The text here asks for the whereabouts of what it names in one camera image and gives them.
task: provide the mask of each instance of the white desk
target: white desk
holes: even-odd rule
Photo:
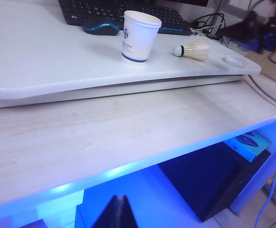
[[[246,81],[2,108],[0,216],[274,122]]]

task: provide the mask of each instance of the logo on cup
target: logo on cup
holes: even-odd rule
[[[124,38],[127,39],[128,38],[128,30],[124,29]]]

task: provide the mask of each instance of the shuttlecock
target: shuttlecock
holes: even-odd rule
[[[190,57],[204,61],[209,54],[209,45],[204,39],[197,39],[187,45],[176,46],[173,50],[174,56]]]

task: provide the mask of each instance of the blue box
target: blue box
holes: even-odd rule
[[[249,162],[252,162],[257,155],[271,144],[268,139],[255,131],[247,132],[223,142]]]

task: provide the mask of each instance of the wires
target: wires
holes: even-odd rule
[[[275,63],[275,64],[276,64],[276,61],[274,61],[274,60],[272,59],[272,56],[273,56],[275,53],[276,53],[275,51],[274,51],[274,52],[271,52],[271,53],[268,55],[267,59],[270,60],[272,63]]]
[[[273,100],[274,102],[276,102],[276,99],[274,97],[272,97],[270,94],[268,94],[263,88],[260,87],[260,85],[258,85],[258,83],[253,79],[253,77],[251,75],[248,75],[248,77],[252,80],[252,82],[254,83],[254,85],[264,94],[266,95],[268,98],[270,98],[271,100]],[[264,205],[262,206],[258,216],[257,216],[257,219],[256,219],[256,222],[254,224],[254,228],[257,228],[257,225],[260,221],[260,218],[266,208],[266,206],[268,205],[268,203],[270,202],[271,198],[272,198],[272,195],[273,195],[273,192],[274,192],[274,188],[275,188],[275,185],[276,185],[276,173],[274,175],[274,179],[273,179],[273,182],[272,182],[272,186],[271,186],[271,190],[270,190],[270,194],[266,200],[266,202],[264,203]]]
[[[194,28],[194,29],[204,29],[204,27],[208,26],[208,21],[211,17],[213,16],[219,16],[221,17],[221,24],[219,26],[219,29],[221,28],[221,25],[222,25],[222,22],[224,22],[224,28],[226,27],[226,23],[225,23],[225,19],[224,19],[224,14],[223,13],[211,13],[211,14],[207,14],[205,16],[202,16],[202,17],[199,17],[197,19],[195,19],[192,23],[191,23],[191,26]],[[206,21],[199,21],[200,19],[202,18],[207,18]]]
[[[194,31],[200,31],[200,30],[209,29],[209,28],[221,25],[221,24],[229,22],[229,21],[234,21],[234,20],[241,22],[241,20],[239,20],[239,19],[231,19],[231,20],[227,20],[227,21],[224,21],[222,23],[219,23],[219,24],[216,24],[216,25],[213,25],[213,26],[209,26],[209,27],[205,27],[205,28],[199,28],[199,29],[193,29],[193,28],[191,28],[191,29],[194,30]]]

